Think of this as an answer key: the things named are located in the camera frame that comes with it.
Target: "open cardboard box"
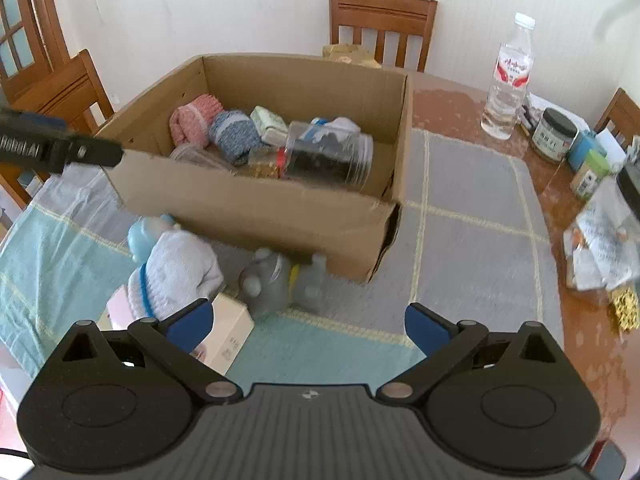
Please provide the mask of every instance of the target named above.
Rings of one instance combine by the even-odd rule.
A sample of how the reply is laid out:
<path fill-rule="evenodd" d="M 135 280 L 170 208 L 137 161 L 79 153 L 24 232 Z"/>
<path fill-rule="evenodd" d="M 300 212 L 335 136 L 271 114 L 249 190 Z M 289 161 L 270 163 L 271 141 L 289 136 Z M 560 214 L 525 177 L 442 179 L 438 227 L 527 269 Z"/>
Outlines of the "open cardboard box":
<path fill-rule="evenodd" d="M 226 110 L 249 114 L 261 105 L 287 123 L 350 118 L 374 139 L 362 192 L 251 178 L 165 158 L 174 149 L 169 116 L 207 92 Z M 266 246 L 300 261 L 322 253 L 330 272 L 363 282 L 398 227 L 411 101 L 408 76 L 390 70 L 319 57 L 198 56 L 133 99 L 98 136 L 127 149 L 107 173 L 129 210 L 169 213 L 196 234 L 250 250 Z"/>

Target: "gray plush toy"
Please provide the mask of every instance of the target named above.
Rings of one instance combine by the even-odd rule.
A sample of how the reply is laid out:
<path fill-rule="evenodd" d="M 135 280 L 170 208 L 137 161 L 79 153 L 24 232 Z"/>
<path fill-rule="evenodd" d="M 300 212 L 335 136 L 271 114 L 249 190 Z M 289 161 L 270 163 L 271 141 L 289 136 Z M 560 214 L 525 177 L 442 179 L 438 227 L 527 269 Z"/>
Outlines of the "gray plush toy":
<path fill-rule="evenodd" d="M 278 312 L 292 303 L 315 310 L 325 274 L 326 257 L 322 254 L 314 254 L 311 265 L 292 266 L 286 256 L 260 248 L 240 274 L 240 298 L 252 316 Z"/>

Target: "transparent plastic jar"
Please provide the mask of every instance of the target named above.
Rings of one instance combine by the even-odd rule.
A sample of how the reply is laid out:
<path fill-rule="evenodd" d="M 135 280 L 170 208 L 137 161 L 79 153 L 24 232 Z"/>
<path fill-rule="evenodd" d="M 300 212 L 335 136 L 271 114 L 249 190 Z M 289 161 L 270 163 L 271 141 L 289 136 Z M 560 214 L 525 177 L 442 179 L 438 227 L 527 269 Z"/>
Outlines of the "transparent plastic jar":
<path fill-rule="evenodd" d="M 359 191 L 373 160 L 370 135 L 294 121 L 289 125 L 281 175 Z"/>
<path fill-rule="evenodd" d="M 615 288 L 640 278 L 640 170 L 604 178 L 564 232 L 567 286 Z"/>

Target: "chair backrest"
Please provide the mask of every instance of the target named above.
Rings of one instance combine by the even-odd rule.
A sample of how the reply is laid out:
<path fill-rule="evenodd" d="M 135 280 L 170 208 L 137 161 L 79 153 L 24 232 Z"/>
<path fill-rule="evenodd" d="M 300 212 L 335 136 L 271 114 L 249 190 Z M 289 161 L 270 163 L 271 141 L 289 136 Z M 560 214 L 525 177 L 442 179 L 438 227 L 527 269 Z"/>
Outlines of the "chair backrest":
<path fill-rule="evenodd" d="M 614 124 L 611 133 L 623 147 L 633 142 L 634 135 L 640 135 L 640 107 L 622 88 L 618 88 L 595 131 L 601 132 L 609 122 Z"/>
<path fill-rule="evenodd" d="M 362 44 L 362 29 L 378 32 L 374 57 L 382 63 L 385 51 L 385 33 L 398 32 L 396 66 L 404 67 L 408 36 L 421 36 L 422 49 L 418 58 L 418 71 L 424 72 L 433 33 L 436 0 L 329 0 L 331 44 L 337 44 L 338 28 L 353 27 L 353 43 Z"/>
<path fill-rule="evenodd" d="M 12 104 L 12 108 L 57 117 L 67 124 L 88 124 L 91 131 L 79 133 L 93 135 L 98 130 L 95 121 L 92 121 L 93 124 L 83 121 L 82 115 L 94 103 L 98 104 L 105 120 L 113 115 L 113 108 L 102 87 L 94 62 L 89 52 L 83 50 L 29 88 Z M 31 197 L 18 182 L 18 177 L 23 171 L 23 168 L 0 164 L 0 186 L 20 208 L 25 209 Z M 38 176 L 44 181 L 49 175 L 39 173 Z"/>

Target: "red and white label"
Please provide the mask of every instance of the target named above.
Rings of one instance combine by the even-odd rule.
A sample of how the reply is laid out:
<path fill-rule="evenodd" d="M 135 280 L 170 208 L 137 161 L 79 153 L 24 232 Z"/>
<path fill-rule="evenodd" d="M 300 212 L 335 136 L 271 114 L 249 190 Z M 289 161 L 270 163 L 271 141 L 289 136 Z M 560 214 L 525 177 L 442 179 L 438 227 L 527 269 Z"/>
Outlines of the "red and white label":
<path fill-rule="evenodd" d="M 495 64 L 494 77 L 509 86 L 524 88 L 529 82 L 531 65 L 530 59 L 516 59 L 510 53 L 501 50 Z"/>

